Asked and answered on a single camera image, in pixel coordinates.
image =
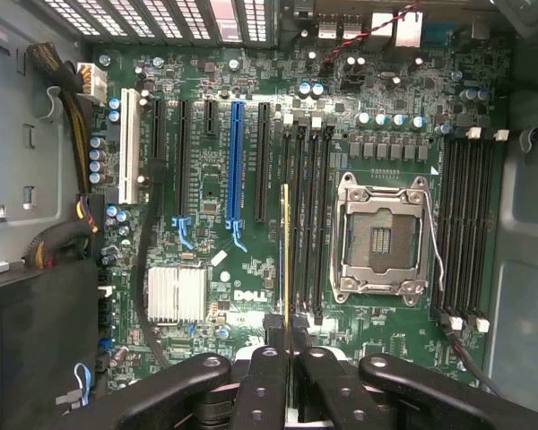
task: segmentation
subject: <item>motherboard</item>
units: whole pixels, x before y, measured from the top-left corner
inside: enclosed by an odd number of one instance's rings
[[[511,39],[425,33],[420,49],[334,58],[303,39],[279,51],[96,46],[111,98],[94,112],[91,154],[108,205],[111,389],[161,369],[133,288],[157,141],[166,169],[144,297],[172,364],[235,358],[265,344],[266,314],[302,314],[314,345],[353,363],[386,352],[476,383],[439,323],[461,320],[482,363],[504,154],[486,136],[506,127]]]

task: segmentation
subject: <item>black cable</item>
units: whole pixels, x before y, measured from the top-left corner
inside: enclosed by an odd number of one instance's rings
[[[142,233],[140,235],[140,244],[137,250],[137,267],[135,269],[135,313],[137,321],[142,329],[143,337],[147,342],[147,346],[152,350],[153,355],[163,368],[171,366],[169,360],[163,354],[163,349],[160,343],[153,334],[150,322],[145,314],[145,305],[143,300],[143,280],[145,278],[147,266],[147,252],[152,240],[153,223],[158,214],[158,207],[162,196],[162,184],[154,183],[150,191],[150,200],[148,202],[147,213],[142,225]]]
[[[469,371],[471,374],[474,375],[476,379],[482,384],[485,385],[492,391],[494,394],[496,394],[498,397],[508,400],[508,396],[502,392],[500,387],[492,381],[488,375],[486,375],[480,367],[474,362],[471,355],[468,353],[466,348],[463,347],[462,343],[460,342],[460,339],[458,339],[458,336],[455,335],[455,333],[450,328],[445,329],[445,334],[447,335],[448,340],[452,344],[452,349],[455,351],[455,353],[459,356],[460,360],[463,362],[464,367],[467,371]]]

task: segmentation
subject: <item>cpu socket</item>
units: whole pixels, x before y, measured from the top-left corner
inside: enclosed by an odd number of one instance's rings
[[[330,279],[337,303],[350,294],[401,296],[415,306],[428,286],[430,223],[427,180],[407,188],[359,185],[343,174],[331,246]]]

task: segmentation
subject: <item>white pci slot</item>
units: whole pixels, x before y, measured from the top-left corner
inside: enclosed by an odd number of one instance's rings
[[[119,135],[119,200],[120,204],[137,204],[137,176],[140,157],[140,113],[142,96],[133,89],[122,90]]]

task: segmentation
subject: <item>green circuit board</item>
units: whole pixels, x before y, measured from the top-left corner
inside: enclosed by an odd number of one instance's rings
[[[308,51],[317,53],[314,64],[308,64]],[[94,58],[105,54],[111,64],[108,72],[108,96],[120,97],[124,88],[140,88],[134,73],[137,65],[143,65],[152,82],[157,97],[167,100],[168,174],[165,184],[163,213],[152,238],[149,267],[196,263],[207,271],[207,314],[205,322],[198,324],[180,322],[156,328],[157,336],[172,363],[194,354],[214,351],[226,357],[235,357],[245,346],[264,344],[263,317],[267,313],[279,313],[282,296],[280,273],[281,234],[281,184],[287,170],[283,163],[285,146],[282,120],[293,114],[296,120],[305,116],[309,125],[312,116],[325,121],[334,117],[334,135],[328,166],[329,181],[326,207],[325,249],[330,249],[332,208],[336,187],[346,172],[352,172],[360,185],[407,187],[417,177],[427,179],[438,217],[438,193],[442,169],[442,137],[434,130],[443,122],[452,126],[460,124],[506,126],[507,100],[496,93],[500,80],[508,77],[510,70],[510,39],[497,36],[477,47],[459,48],[449,39],[421,51],[424,65],[414,72],[408,67],[411,53],[396,59],[386,58],[386,53],[362,54],[347,50],[337,59],[334,72],[319,75],[319,66],[330,49],[293,46],[288,51],[262,51],[228,48],[189,47],[141,47],[97,46]],[[343,61],[347,56],[362,56],[367,71],[364,80],[356,88],[345,88],[339,78]],[[156,67],[154,59],[163,59]],[[238,70],[231,71],[229,61],[239,62]],[[462,71],[459,82],[453,72]],[[389,89],[382,73],[396,73],[403,77],[403,85]],[[299,86],[321,83],[325,93],[318,99],[300,99]],[[490,91],[487,103],[463,103],[459,91],[463,87],[478,86]],[[218,103],[218,135],[204,134],[204,99]],[[188,252],[172,227],[174,217],[176,152],[178,133],[178,101],[192,102],[190,183],[188,186],[188,209],[192,217],[189,238],[195,249]],[[231,101],[242,99],[246,103],[244,174],[241,217],[243,228],[241,241],[247,252],[234,245],[231,232],[226,229],[225,216],[228,198],[228,150],[230,139]],[[267,207],[265,222],[255,221],[256,134],[259,103],[270,103],[271,126],[269,155],[267,158]],[[373,125],[358,127],[355,116],[369,113],[374,120],[377,114],[392,118],[405,115],[421,116],[426,124],[413,131],[407,124],[400,130],[391,125],[375,128]],[[140,133],[140,171],[148,163],[152,135],[151,112],[142,114]],[[93,132],[105,137],[108,143],[106,183],[94,189],[109,193],[117,186],[119,126],[108,120],[108,109],[100,108],[94,113]],[[390,154],[386,159],[376,156],[364,157],[364,143],[401,145],[413,147],[412,159],[403,153],[396,159]],[[426,149],[426,159],[419,159],[420,148]],[[490,192],[490,224],[486,232],[485,264],[482,283],[482,308],[488,308],[491,265],[494,251],[496,219],[499,207],[500,176],[504,149],[501,145],[494,151],[492,185]],[[308,143],[303,154],[307,158]],[[312,179],[308,177],[308,163],[304,161],[302,178],[290,184],[291,204],[295,186],[306,190]],[[300,214],[307,203],[303,194],[299,201]],[[133,380],[160,370],[160,366],[143,341],[143,335],[135,317],[132,290],[132,266],[135,264],[139,233],[143,223],[148,189],[140,188],[140,204],[120,206],[130,214],[129,236],[120,236],[117,228],[106,228],[106,245],[119,248],[119,258],[107,268],[108,284],[114,287],[112,338],[114,348],[128,346],[130,353],[123,365],[112,369],[110,388],[118,389]],[[227,256],[218,264],[211,263],[220,251]],[[297,311],[308,314],[309,333],[316,345],[341,349],[353,363],[364,355],[387,352],[431,368],[452,378],[474,383],[464,372],[455,354],[447,344],[442,330],[430,316],[430,283],[418,303],[407,306],[400,297],[370,295],[350,296],[344,304],[334,300],[334,292],[328,282],[328,265],[315,276],[322,277],[323,317],[322,325],[315,325],[310,306],[303,300],[297,303]],[[229,302],[229,309],[220,303]],[[223,327],[229,337],[220,336]],[[482,361],[485,335],[476,331],[463,331],[463,343],[476,362]]]

